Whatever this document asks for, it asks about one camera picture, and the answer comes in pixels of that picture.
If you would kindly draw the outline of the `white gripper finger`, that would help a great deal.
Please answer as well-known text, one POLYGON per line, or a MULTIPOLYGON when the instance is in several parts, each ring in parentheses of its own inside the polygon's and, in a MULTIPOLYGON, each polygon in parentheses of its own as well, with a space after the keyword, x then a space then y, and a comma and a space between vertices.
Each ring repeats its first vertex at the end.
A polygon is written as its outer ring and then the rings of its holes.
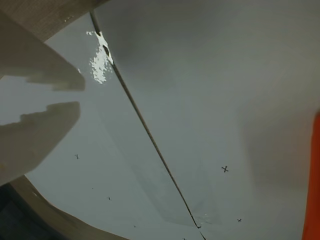
POLYGON ((0 76, 24 77, 55 91, 84 91, 85 78, 34 34, 0 13, 0 76))
POLYGON ((0 185, 34 170, 78 121, 80 103, 50 104, 46 111, 23 114, 0 126, 0 185))

